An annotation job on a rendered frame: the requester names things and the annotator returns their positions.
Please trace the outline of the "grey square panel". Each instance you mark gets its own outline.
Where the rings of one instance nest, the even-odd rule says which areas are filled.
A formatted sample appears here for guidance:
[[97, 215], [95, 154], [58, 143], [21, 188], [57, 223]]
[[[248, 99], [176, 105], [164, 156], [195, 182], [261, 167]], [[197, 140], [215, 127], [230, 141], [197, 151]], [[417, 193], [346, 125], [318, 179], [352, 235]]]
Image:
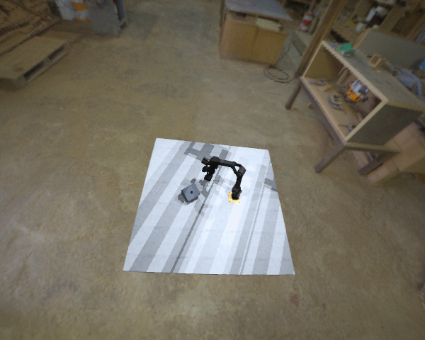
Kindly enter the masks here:
[[194, 199], [200, 195], [200, 192], [195, 183], [181, 190], [181, 195], [184, 197], [186, 202]]

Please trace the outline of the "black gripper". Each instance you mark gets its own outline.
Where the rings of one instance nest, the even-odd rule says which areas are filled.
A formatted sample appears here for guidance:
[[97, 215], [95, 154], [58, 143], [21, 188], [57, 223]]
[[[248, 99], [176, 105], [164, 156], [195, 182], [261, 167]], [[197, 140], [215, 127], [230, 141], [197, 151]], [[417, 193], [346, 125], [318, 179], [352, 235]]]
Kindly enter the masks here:
[[204, 177], [204, 179], [206, 180], [206, 181], [211, 181], [211, 179], [212, 179], [212, 177], [213, 177], [213, 174], [215, 173], [215, 170], [210, 170], [209, 168], [208, 168], [208, 174], [206, 174], [205, 175], [205, 177]]

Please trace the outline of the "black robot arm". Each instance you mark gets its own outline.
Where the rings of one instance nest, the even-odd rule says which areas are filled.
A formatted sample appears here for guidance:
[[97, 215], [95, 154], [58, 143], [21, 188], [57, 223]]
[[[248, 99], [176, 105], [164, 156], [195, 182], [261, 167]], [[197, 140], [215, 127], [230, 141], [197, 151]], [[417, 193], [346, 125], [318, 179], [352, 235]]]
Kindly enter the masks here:
[[[236, 183], [232, 187], [232, 194], [231, 194], [232, 200], [239, 200], [240, 194], [242, 193], [240, 185], [242, 182], [242, 177], [246, 172], [246, 169], [241, 164], [238, 164], [235, 161], [227, 161], [224, 159], [220, 159], [219, 157], [215, 157], [215, 156], [212, 157], [210, 160], [207, 159], [206, 157], [203, 157], [203, 160], [201, 163], [206, 165], [203, 167], [202, 172], [204, 173], [207, 172], [207, 174], [208, 174], [208, 168], [210, 170], [215, 170], [215, 168], [217, 168], [218, 165], [232, 168], [233, 172], [236, 174], [236, 177], [237, 177]], [[236, 170], [235, 166], [239, 167], [238, 171]]]

